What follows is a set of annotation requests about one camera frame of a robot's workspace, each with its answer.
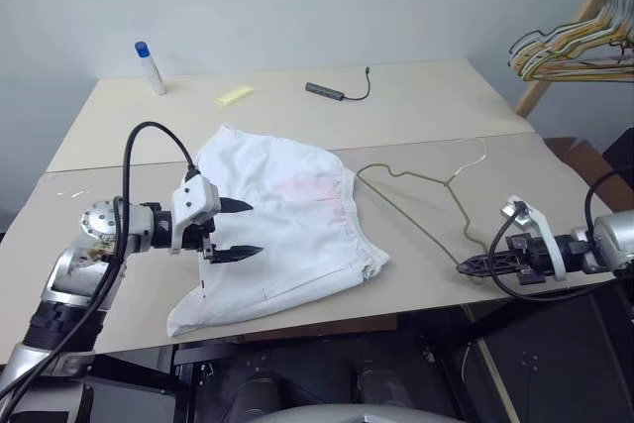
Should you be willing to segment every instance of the black metal frame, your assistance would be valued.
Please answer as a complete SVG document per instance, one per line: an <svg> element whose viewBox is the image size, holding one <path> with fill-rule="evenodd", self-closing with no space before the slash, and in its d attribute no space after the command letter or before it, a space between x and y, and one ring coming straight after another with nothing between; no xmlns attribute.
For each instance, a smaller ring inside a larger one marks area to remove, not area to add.
<svg viewBox="0 0 634 423"><path fill-rule="evenodd" d="M632 392L634 377L631 370L634 369L634 363L631 349L634 348L634 338L630 332L624 330L622 325L624 320L629 320L627 299L618 286L603 286L590 299L610 338L615 361L622 369L625 387ZM438 364L459 418L474 423L480 421L476 407L462 382L455 352L478 338L494 334L513 322L544 312L556 304L557 302L533 303L513 299L472 323L458 307L448 308L446 311L451 314L451 324L445 323L430 332L421 329L422 348L433 355L433 359ZM350 339L359 335L349 334L334 338ZM220 340L209 340L172 346L169 373L151 370L109 356L97 356L86 380L172 395L176 400L173 421L193 423L196 392L201 378L204 377L201 364L209 364L238 354L271 347L293 346L315 339L320 338L294 338L249 344L227 344Z"/></svg>

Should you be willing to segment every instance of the white wall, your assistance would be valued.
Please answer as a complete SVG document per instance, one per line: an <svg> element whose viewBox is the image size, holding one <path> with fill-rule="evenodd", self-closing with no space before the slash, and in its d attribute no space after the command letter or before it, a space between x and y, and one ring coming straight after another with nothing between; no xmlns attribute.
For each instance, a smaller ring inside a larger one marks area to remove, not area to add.
<svg viewBox="0 0 634 423"><path fill-rule="evenodd" d="M138 39L169 74L467 57L512 104L525 85L506 66L508 46L528 30L567 22L580 3L0 0L0 229L94 78L139 73ZM542 133L584 136L603 148L634 122L632 101L629 86L556 85L531 120ZM605 111L611 122L598 130Z"/></svg>

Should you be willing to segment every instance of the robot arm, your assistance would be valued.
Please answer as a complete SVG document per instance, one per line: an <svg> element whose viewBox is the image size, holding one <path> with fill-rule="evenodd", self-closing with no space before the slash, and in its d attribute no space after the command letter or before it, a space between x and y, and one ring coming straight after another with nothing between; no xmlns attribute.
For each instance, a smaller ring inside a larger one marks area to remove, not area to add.
<svg viewBox="0 0 634 423"><path fill-rule="evenodd" d="M115 206L113 201L100 201L82 213L80 226L83 233L57 259L25 339L16 345L0 375L0 391L46 358L84 316L108 269L108 259L116 245ZM236 262L250 257L262 249L234 246L228 250L216 250L210 235L215 231L213 217L216 214L251 209L248 203L219 197L216 186L196 173L173 192L168 211L162 210L157 203L130 204L125 257L150 248L168 249L171 254L193 250L201 253L210 264ZM123 263L98 311L65 346L64 352L42 372L43 376L77 378L85 374L93 361L94 343L124 277L125 268ZM0 398L0 414L7 400L8 396ZM24 411L23 406L31 400L25 398L19 409ZM78 402L70 401L70 409L76 404Z"/></svg>
<svg viewBox="0 0 634 423"><path fill-rule="evenodd" d="M502 214L510 217L518 202L521 202L518 197L510 197ZM631 270L634 210L598 217L591 243L585 227L575 228L569 235L553 236L544 215L529 204L526 207L526 213L515 218L514 224L527 232L534 229L541 236L533 237L530 233L509 236L508 251L495 253L493 263L488 262L487 255L472 257L458 266L458 272L490 276L493 267L496 274L517 273L520 284L524 285L545 282L547 276L565 280L567 272L613 272L618 276Z"/></svg>

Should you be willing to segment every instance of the yellow sticky note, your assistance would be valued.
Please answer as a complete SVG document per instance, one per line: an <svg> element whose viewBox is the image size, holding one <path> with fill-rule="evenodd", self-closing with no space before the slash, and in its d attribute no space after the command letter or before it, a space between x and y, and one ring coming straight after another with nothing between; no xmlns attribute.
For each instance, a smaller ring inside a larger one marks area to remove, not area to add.
<svg viewBox="0 0 634 423"><path fill-rule="evenodd" d="M236 89L232 89L228 93L223 94L222 96L214 99L214 103L218 106L231 106L236 101L240 101L243 98L246 98L251 93L254 92L254 88L248 85L239 86Z"/></svg>

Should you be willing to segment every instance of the floor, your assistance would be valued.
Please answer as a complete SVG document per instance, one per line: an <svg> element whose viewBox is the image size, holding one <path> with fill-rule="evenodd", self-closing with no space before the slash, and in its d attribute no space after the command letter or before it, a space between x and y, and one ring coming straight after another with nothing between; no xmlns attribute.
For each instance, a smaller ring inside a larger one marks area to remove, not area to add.
<svg viewBox="0 0 634 423"><path fill-rule="evenodd" d="M445 387L434 364L411 336L376 335L344 342L320 342L233 358L214 365L214 375L199 389L196 421L220 423L241 382L258 370L271 370L310 402L347 401L355 368L366 361L392 367L415 407L452 415ZM588 298L559 305L513 324L487 340L500 375L522 423L614 421L634 423L634 412L616 371L595 309ZM464 358L464 381L486 421L505 422L497 397L486 384L486 368L476 348ZM159 350L117 356L156 367ZM170 397L99 386L93 422L170 422Z"/></svg>

